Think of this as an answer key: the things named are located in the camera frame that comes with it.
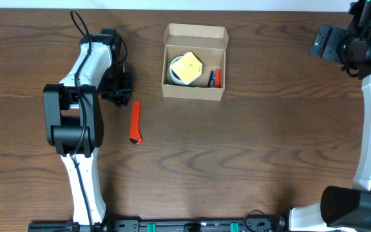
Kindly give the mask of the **black teardrop glue bottle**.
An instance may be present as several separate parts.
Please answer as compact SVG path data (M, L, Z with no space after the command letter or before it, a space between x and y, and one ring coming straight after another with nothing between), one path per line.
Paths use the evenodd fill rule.
M127 105L128 105L128 100L127 100L127 98L125 98L125 97L115 97L114 99L113 99L113 101L114 101L114 104L117 106L117 107L119 107L119 108L124 108L124 107L126 107Z

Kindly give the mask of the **orange utility knife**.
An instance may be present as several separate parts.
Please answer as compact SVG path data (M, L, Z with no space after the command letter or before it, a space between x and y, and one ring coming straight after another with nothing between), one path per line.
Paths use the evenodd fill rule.
M132 104L129 139L136 145L142 143L140 134L140 101L134 101Z

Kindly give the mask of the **white tape roll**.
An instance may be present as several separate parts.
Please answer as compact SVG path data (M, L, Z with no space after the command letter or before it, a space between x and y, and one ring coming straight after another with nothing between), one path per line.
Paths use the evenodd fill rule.
M189 63L181 61L182 55L175 57L169 64L169 75L173 83L188 86L192 83Z

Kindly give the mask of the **yellow white square packet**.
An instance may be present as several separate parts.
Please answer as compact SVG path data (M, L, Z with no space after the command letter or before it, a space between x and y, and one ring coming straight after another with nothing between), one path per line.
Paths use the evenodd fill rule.
M203 64L193 52L174 58L169 65L171 80L181 86L189 86L202 75Z

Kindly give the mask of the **cardboard box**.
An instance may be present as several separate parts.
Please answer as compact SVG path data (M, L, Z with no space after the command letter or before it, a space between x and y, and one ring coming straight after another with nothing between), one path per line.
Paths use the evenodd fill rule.
M164 31L164 97L220 101L225 90L226 49L222 26L170 23Z

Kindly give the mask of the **small orange lighter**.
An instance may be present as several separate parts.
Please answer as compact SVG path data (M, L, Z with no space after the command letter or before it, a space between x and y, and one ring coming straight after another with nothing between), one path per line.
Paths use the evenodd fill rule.
M214 87L219 88L221 85L221 72L220 69L216 69L214 73Z

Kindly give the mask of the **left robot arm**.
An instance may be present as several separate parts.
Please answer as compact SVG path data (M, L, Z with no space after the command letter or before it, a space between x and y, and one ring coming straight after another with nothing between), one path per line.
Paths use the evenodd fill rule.
M74 206L72 223L80 229L96 229L106 216L97 166L104 138L99 101L120 108L128 105L131 74L120 56L125 45L115 29L85 35L67 76L43 90L47 140L66 166Z

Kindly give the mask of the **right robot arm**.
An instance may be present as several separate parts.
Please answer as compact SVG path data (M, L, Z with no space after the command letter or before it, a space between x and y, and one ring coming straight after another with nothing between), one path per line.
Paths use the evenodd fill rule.
M342 65L361 81L364 119L361 153L351 188L328 186L318 203L292 208L280 231L371 231L371 0L351 3L347 29L319 27L310 54Z

